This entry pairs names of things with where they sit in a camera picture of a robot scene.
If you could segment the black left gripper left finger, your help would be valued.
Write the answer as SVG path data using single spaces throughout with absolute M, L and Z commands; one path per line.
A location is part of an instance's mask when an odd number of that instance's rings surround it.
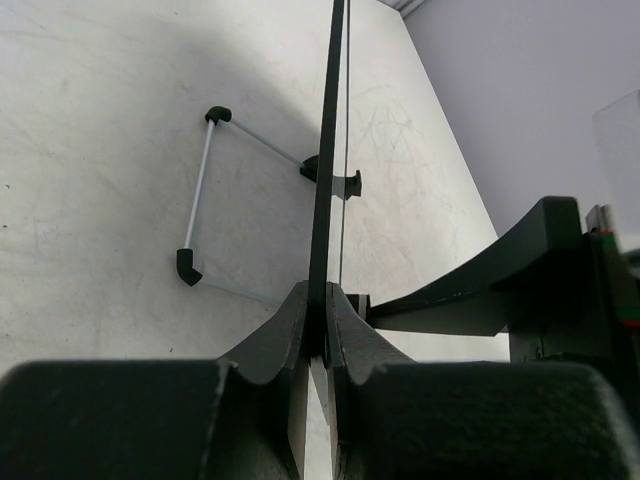
M 307 286 L 223 356 L 31 361 L 1 381 L 5 479 L 300 479 Z

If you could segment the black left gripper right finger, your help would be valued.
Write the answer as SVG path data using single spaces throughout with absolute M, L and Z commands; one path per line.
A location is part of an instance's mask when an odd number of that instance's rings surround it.
M 639 439 L 596 370 L 418 363 L 326 289 L 338 479 L 635 479 Z

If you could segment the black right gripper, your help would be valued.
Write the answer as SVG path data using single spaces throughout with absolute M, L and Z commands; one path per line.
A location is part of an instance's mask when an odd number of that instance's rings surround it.
M 374 328 L 494 336 L 512 361 L 633 365 L 639 276 L 620 251 L 608 207 L 582 223 L 577 201 L 547 196 L 471 260 L 401 298 L 373 306 Z

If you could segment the small black-framed whiteboard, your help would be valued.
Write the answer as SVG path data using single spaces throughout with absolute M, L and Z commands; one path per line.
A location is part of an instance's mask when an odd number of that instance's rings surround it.
M 351 3 L 332 7 L 308 275 L 311 372 L 325 419 L 335 417 L 327 301 L 342 281 L 350 135 Z

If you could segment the black blue whiteboard eraser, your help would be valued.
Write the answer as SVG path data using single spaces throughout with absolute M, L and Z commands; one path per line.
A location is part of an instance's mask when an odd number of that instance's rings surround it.
M 370 296 L 368 294 L 347 294 L 346 297 L 357 315 L 366 321 L 371 308 Z

